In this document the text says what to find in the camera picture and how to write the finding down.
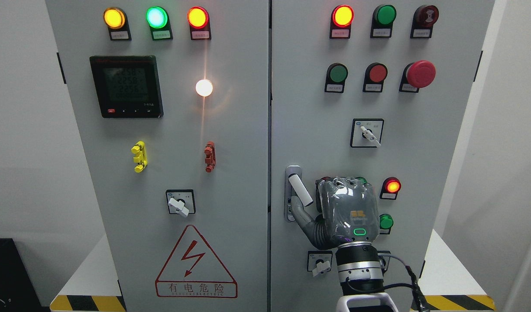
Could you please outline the grey robotic right hand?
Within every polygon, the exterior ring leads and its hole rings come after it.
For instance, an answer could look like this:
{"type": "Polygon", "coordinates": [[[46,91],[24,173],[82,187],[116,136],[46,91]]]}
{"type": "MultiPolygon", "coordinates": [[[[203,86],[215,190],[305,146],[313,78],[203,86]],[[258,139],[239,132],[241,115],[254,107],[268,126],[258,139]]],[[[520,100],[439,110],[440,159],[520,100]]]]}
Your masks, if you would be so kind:
{"type": "Polygon", "coordinates": [[[378,200],[371,184],[354,177],[324,177],[316,181],[321,214],[317,219],[304,209],[299,197],[291,197],[295,221],[319,250],[367,241],[379,235],[378,200]]]}

